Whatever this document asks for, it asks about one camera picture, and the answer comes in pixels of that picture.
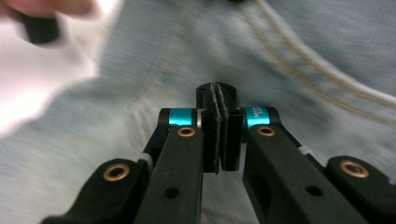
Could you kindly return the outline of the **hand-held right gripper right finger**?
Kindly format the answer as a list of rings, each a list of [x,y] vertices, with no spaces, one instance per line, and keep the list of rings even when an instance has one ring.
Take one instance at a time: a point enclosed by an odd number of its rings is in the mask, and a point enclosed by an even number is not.
[[[219,159],[239,168],[246,146],[243,183],[261,224],[366,224],[367,220],[300,150],[272,107],[238,107],[236,89],[216,84],[221,115]]]

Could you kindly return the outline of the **light blue denim skirt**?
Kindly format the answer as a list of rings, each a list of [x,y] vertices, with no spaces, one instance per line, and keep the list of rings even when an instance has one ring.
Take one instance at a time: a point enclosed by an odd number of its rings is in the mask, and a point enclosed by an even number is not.
[[[354,156],[396,182],[396,0],[125,0],[99,75],[0,138],[0,224],[65,212],[210,81],[274,107],[318,161]]]

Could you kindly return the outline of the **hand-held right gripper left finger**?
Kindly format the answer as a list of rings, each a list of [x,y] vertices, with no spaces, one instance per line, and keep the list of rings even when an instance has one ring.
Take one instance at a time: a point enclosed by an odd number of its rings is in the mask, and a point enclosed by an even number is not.
[[[221,114],[216,85],[196,89],[195,108],[163,108],[144,152],[148,188],[134,224],[199,224],[203,173],[219,171]]]

